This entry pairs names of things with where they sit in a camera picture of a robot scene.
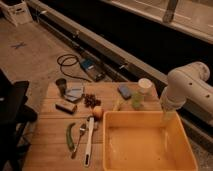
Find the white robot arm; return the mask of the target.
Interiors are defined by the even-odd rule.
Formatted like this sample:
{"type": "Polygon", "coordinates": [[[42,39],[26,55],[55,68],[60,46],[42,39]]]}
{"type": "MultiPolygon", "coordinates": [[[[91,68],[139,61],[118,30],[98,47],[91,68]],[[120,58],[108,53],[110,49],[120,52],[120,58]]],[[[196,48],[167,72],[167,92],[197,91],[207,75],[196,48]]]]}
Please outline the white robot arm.
{"type": "Polygon", "coordinates": [[[203,62],[172,69],[167,75],[167,86],[160,102],[166,116],[191,100],[213,116],[213,86],[207,83],[210,69],[203,62]]]}

